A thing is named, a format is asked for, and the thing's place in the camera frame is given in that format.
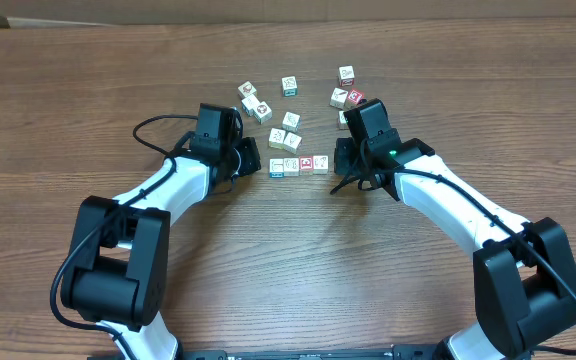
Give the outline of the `wooden block fish picture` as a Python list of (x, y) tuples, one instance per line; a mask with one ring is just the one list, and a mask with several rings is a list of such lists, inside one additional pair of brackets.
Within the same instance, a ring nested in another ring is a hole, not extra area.
[(282, 120), (282, 128), (286, 131), (297, 133), (301, 123), (301, 116), (292, 112), (286, 112)]

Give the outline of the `wooden block ice cream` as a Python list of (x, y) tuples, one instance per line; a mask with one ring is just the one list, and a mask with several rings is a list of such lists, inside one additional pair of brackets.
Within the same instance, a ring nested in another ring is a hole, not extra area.
[(292, 154), (296, 154), (298, 152), (301, 143), (302, 143), (301, 136), (292, 132), (288, 132), (283, 141), (283, 149)]

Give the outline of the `wooden block pretzel picture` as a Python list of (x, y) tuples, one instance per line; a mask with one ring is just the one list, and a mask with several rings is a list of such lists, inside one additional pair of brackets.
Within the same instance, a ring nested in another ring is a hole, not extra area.
[(338, 128), (340, 130), (347, 130), (348, 129), (347, 120), (346, 120), (346, 117), (345, 117), (345, 114), (343, 111), (339, 111), (339, 113), (338, 113)]

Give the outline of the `wooden block brown picture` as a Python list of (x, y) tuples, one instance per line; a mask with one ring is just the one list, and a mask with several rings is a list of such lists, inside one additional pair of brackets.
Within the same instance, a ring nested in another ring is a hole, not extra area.
[(251, 95), (257, 94), (257, 89), (255, 88), (255, 86), (250, 81), (246, 81), (243, 84), (241, 84), (237, 88), (237, 90), (238, 90), (238, 94), (239, 94), (241, 99), (245, 99)]

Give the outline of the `plain wooden block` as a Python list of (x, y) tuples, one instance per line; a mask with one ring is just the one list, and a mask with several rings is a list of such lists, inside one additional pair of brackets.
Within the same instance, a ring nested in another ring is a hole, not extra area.
[(300, 166), (298, 158), (284, 158), (283, 159), (284, 176), (292, 177), (300, 174)]

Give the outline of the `wooden block blue side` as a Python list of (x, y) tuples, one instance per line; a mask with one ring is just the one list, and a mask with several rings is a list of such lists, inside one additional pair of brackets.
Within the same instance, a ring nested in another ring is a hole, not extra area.
[(285, 176), (284, 160), (283, 159), (270, 159), (269, 160), (269, 177), (270, 178), (283, 178)]

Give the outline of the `wooden block round picture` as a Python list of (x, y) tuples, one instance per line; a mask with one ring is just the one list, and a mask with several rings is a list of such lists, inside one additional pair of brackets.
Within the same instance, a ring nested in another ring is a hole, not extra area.
[(262, 101), (254, 107), (253, 114), (257, 121), (263, 124), (272, 118), (272, 109), (265, 101)]

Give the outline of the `wooden block green side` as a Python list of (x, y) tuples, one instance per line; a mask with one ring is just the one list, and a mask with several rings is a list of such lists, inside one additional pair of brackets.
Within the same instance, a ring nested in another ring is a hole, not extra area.
[(296, 96), (298, 93), (298, 85), (295, 76), (283, 77), (282, 82), (282, 93), (284, 97)]

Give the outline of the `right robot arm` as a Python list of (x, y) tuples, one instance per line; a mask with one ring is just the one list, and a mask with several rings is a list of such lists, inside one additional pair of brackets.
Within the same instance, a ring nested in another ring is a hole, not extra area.
[(342, 115), (339, 185), (382, 189), (441, 229), (471, 259), (476, 322), (433, 346), (433, 359), (576, 356), (576, 262), (563, 227), (532, 222), (461, 180), (418, 138), (402, 141), (373, 99)]

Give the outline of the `wooden block red side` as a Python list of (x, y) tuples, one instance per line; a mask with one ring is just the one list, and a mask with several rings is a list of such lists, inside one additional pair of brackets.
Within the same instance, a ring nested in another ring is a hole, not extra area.
[(355, 83), (354, 68), (351, 65), (341, 66), (338, 69), (338, 80), (342, 87), (352, 86)]

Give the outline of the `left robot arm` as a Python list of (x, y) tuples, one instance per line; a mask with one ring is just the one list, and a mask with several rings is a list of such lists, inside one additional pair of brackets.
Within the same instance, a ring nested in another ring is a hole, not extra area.
[(194, 130), (162, 153), (161, 168), (113, 198), (80, 205), (68, 255), (51, 285), (60, 323), (110, 336), (120, 359), (181, 359), (165, 325), (170, 229), (193, 205), (230, 192), (261, 168), (254, 138), (234, 107), (201, 104)]

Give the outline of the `wooden block yellow side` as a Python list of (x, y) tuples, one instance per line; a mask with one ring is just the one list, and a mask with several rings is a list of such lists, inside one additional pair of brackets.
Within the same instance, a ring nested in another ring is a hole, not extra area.
[(269, 133), (268, 146), (270, 148), (283, 149), (285, 137), (285, 130), (272, 128)]

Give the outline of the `wooden block teal side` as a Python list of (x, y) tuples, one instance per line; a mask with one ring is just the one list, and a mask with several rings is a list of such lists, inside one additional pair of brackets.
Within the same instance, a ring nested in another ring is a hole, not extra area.
[(313, 156), (313, 173), (317, 175), (327, 174), (329, 172), (329, 157), (327, 155)]

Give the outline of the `wooden block letter blue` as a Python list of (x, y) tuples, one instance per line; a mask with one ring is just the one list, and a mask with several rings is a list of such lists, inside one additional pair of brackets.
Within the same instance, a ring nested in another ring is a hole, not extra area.
[(260, 101), (255, 95), (249, 95), (242, 100), (242, 107), (245, 113), (252, 117), (255, 113), (255, 109), (260, 104)]

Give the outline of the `wooden block brush picture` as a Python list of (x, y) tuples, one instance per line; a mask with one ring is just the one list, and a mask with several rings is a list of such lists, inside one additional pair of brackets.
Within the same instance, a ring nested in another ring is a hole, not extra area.
[(330, 105), (332, 107), (343, 110), (347, 100), (348, 91), (341, 88), (335, 88), (330, 97)]

